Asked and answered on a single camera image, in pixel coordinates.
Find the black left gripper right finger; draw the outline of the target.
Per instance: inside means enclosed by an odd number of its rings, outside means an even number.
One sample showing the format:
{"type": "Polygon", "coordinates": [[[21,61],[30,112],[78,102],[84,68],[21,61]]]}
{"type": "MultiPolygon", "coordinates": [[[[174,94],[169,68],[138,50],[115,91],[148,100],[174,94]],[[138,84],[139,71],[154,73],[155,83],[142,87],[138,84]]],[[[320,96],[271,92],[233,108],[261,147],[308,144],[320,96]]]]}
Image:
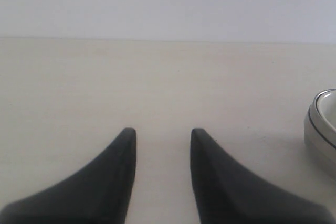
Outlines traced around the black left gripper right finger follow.
{"type": "Polygon", "coordinates": [[[326,207],[257,176],[204,129],[191,131],[190,170],[201,223],[335,223],[326,207]]]}

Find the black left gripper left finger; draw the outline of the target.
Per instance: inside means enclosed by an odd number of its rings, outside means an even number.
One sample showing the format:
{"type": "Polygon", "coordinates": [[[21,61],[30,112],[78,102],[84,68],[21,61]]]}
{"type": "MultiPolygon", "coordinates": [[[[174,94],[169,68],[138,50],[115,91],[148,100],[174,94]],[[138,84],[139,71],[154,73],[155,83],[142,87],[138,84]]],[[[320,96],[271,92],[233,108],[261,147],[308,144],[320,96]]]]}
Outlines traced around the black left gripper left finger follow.
{"type": "Polygon", "coordinates": [[[6,205],[1,223],[124,223],[137,165],[137,134],[124,128],[63,181],[6,205]]]}

